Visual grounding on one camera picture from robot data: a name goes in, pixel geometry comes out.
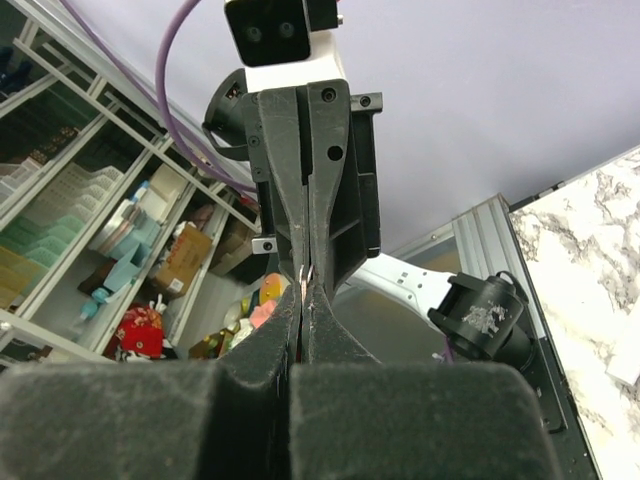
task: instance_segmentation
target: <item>shelving unit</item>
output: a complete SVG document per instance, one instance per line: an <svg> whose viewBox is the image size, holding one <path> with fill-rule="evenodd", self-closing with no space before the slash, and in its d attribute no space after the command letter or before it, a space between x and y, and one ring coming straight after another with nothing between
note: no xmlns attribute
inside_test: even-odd
<svg viewBox="0 0 640 480"><path fill-rule="evenodd" d="M77 231L68 232L55 261L43 268L41 277L35 278L11 307L0 310L0 365L24 360L7 359L3 354L5 348L16 345L31 346L34 351L51 347L53 350L47 361L110 361L103 352L129 306L148 301L145 280L176 225L188 218L189 212L205 204L215 205L203 229L203 233L211 238L212 247L187 294L169 303L163 324L167 339L184 348L200 340L201 335L215 331L228 304L240 298L246 289L245 285L209 272L215 249L229 218L237 218L254 232L259 230L259 223L246 218L234 207L233 197L224 184L203 178L184 160L175 151L169 135L152 117L126 100L87 65L78 64L76 57L68 54L33 21L26 20L14 45L44 73L0 103L0 129L11 124L28 143L35 135L29 133L29 128L37 126L41 137L38 141L46 142L60 125L40 125L40 117L47 115L47 109L52 109L53 103L59 102L54 110L65 112L58 117L68 121L70 128L75 129L75 135L0 204L0 241L4 241L7 248L17 250L16 255L22 254L24 245L14 237L7 237L8 233L13 232L16 225L24 226L24 219L32 219L36 206L42 209L46 202L49 202L51 215L40 213L38 218L46 225L49 221L54 222L58 218L54 213L65 204L67 196L74 195L72 185L65 187L65 179L74 171L81 169L80 172L86 171L89 175L113 167L113 171L117 169L120 173L108 190L103 189L99 198L85 200L90 201L91 214L84 218ZM25 122L25 116L32 119L31 123ZM16 150L23 153L14 158L22 158L24 152L29 151L27 143ZM6 162L13 161L5 159L0 164L8 165ZM170 213L160 224L159 234L141 270L118 292L114 301L102 305L92 318L83 320L80 313L89 297L78 290L78 285L106 261L102 254L89 249L92 240L121 202L130 198L141 182L148 180L162 165L169 166L185 179L186 187L170 204ZM215 301L218 305L214 309L215 315L211 315L214 311L211 303Z"/></svg>

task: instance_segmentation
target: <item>wall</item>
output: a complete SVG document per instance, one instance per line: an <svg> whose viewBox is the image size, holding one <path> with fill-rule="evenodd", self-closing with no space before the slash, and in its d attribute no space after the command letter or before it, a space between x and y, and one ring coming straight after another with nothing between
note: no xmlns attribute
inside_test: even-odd
<svg viewBox="0 0 640 480"><path fill-rule="evenodd" d="M74 3L152 81L180 0ZM170 96L195 124L240 65L222 8L202 2L169 65ZM352 91L385 96L376 140L386 251L497 192L517 201L640 143L640 2L344 0L340 11Z"/></svg>

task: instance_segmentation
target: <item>white marble surface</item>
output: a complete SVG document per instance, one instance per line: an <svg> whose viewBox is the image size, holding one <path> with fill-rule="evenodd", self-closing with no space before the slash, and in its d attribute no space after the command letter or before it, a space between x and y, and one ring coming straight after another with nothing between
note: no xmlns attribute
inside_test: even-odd
<svg viewBox="0 0 640 480"><path fill-rule="evenodd" d="M640 387L605 373L640 301L640 148L511 219L603 478L640 479Z"/></svg>

